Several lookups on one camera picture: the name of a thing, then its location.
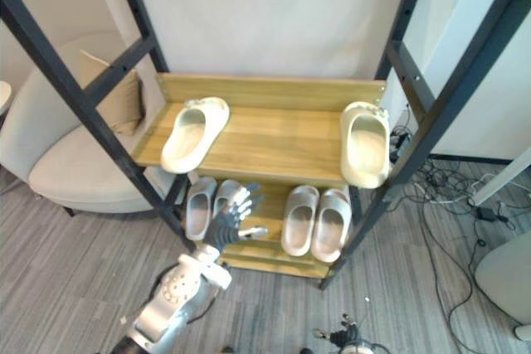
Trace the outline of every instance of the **slipper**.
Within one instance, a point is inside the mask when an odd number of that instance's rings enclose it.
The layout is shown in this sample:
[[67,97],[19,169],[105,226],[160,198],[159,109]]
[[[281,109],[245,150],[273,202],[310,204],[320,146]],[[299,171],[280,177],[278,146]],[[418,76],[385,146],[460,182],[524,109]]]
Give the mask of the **slipper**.
[[326,190],[319,201],[319,212],[312,238],[312,255],[325,263],[335,261],[347,238],[352,209],[348,191]]
[[298,186],[288,196],[281,241],[288,255],[302,256],[308,252],[318,201],[319,191],[312,186]]
[[160,162],[172,173],[186,173],[201,164],[229,119],[229,106],[217,97],[192,99],[175,119]]
[[227,201],[234,196],[234,193],[241,188],[241,184],[235,180],[225,180],[219,186],[214,200],[214,211],[212,216],[215,217],[221,209],[225,207]]
[[212,177],[200,177],[190,186],[186,200],[186,237],[190,240],[202,240],[207,232],[212,214],[212,197],[216,190],[216,180]]
[[351,103],[341,114],[341,173],[351,185],[380,187],[389,174],[389,121],[385,109]]

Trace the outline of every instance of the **gray chair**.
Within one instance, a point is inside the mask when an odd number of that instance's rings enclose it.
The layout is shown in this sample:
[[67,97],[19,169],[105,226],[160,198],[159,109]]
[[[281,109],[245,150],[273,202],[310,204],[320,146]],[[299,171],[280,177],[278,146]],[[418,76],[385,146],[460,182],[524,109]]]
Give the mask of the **gray chair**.
[[531,341],[531,231],[488,253],[475,280],[493,303],[523,324],[514,329],[516,337]]
[[[125,46],[115,33],[84,36],[62,46],[58,53],[75,78],[80,49],[112,61]],[[159,92],[142,90],[142,96],[145,117],[136,133],[116,134],[128,151],[163,104]],[[37,68],[12,102],[0,131],[0,149],[0,163],[7,170],[59,205],[108,213],[151,209]],[[147,167],[144,175],[161,196],[174,177],[160,167]]]

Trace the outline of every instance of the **pillow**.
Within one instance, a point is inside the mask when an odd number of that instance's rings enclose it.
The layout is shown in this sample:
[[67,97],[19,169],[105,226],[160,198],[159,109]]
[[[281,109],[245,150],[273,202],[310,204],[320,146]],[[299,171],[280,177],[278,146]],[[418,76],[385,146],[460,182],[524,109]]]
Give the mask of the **pillow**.
[[[82,89],[110,64],[86,51],[80,51],[79,83]],[[96,107],[104,121],[116,133],[132,136],[140,120],[140,83],[135,70],[131,70]]]

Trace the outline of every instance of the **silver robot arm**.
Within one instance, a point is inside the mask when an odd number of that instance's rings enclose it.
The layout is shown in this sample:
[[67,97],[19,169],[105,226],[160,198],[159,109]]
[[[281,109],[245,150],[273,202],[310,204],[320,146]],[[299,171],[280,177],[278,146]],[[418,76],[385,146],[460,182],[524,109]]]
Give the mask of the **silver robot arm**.
[[161,281],[158,292],[133,321],[125,336],[111,354],[167,354],[177,335],[204,305],[213,285],[227,289],[229,272],[216,264],[225,247],[233,242],[267,234],[265,227],[238,230],[246,216],[256,208],[261,197],[252,196],[257,184],[235,193],[211,221],[203,243],[192,255],[180,255],[178,265]]

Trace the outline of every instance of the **white wall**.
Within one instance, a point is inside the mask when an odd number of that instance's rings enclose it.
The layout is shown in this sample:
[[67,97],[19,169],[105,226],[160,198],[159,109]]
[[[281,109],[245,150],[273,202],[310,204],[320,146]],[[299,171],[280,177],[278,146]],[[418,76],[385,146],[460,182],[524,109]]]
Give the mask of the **white wall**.
[[531,14],[434,153],[514,159],[531,145]]
[[[415,11],[407,26],[404,42],[412,54],[421,72],[425,72],[433,51],[445,30],[455,5],[459,0],[417,0]],[[394,126],[402,115],[407,104],[400,83],[394,70],[387,80],[387,92],[382,106],[389,111],[391,126]],[[410,126],[416,126],[411,118]]]
[[[54,46],[85,34],[116,29],[104,0],[23,1]],[[34,64],[3,22],[0,43],[0,80],[16,91]]]
[[171,71],[374,77],[399,0],[144,0]]
[[[493,0],[419,0],[405,42],[435,96]],[[531,144],[531,17],[447,130],[433,153],[516,158]],[[396,122],[406,99],[390,74],[382,104]],[[416,127],[414,120],[410,123]]]

